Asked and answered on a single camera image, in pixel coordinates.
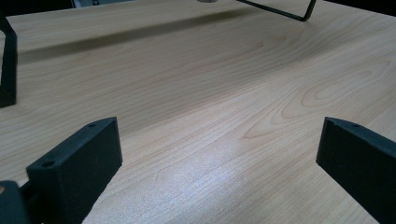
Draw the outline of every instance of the hole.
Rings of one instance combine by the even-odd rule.
[[[53,164],[55,164],[55,161],[46,161],[44,162],[41,166],[44,168],[49,168],[51,167]]]

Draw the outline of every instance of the wooden table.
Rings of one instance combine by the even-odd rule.
[[[84,223],[375,223],[315,159],[326,116],[396,141],[396,18],[142,0],[8,20],[18,103],[0,110],[1,179],[25,183],[28,164],[117,116],[123,165]]]

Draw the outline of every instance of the black plastic bracket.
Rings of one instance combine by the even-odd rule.
[[[312,11],[314,10],[315,3],[317,2],[317,0],[311,0],[309,2],[308,9],[306,10],[305,15],[303,17],[301,17],[301,16],[294,15],[294,14],[291,14],[289,12],[285,12],[285,11],[282,11],[282,10],[279,10],[279,9],[276,9],[276,8],[273,8],[273,7],[267,7],[267,6],[258,4],[258,3],[250,2],[248,0],[236,0],[236,1],[241,2],[241,3],[245,3],[245,4],[248,4],[248,5],[251,5],[253,7],[257,7],[257,8],[263,9],[263,10],[274,12],[276,14],[279,14],[279,15],[282,15],[282,16],[285,16],[285,17],[289,17],[289,18],[295,19],[297,21],[308,21],[308,19],[312,15]]]
[[[0,82],[0,108],[15,105],[17,101],[17,35],[6,16],[0,11],[0,30],[6,41]]]
[[[0,182],[0,223],[81,223],[121,164],[117,119],[90,123],[29,165],[20,189]]]
[[[396,223],[396,143],[326,118],[317,163],[380,223]]]

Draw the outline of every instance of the black metal leg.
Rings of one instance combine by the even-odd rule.
[[[289,12],[278,10],[276,8],[273,8],[273,7],[267,7],[267,6],[263,6],[261,4],[258,4],[258,3],[250,2],[248,0],[236,0],[236,1],[251,5],[253,7],[258,7],[258,8],[263,9],[263,10],[274,12],[276,14],[279,14],[279,15],[282,15],[282,16],[286,16],[286,17],[295,19],[297,21],[307,21],[311,17],[312,11],[314,10],[314,7],[315,7],[315,3],[317,2],[317,0],[311,0],[311,2],[309,3],[308,9],[305,12],[305,15],[303,17],[301,17],[301,16],[297,16],[297,15],[291,14]]]
[[[17,97],[17,35],[0,11],[0,30],[6,35],[0,83],[0,107],[15,105]]]

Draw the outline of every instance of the black mount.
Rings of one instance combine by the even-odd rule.
[[[117,119],[90,123],[30,164],[20,189],[0,181],[0,223],[81,223],[121,163]]]
[[[317,163],[379,223],[396,223],[396,143],[326,118]]]

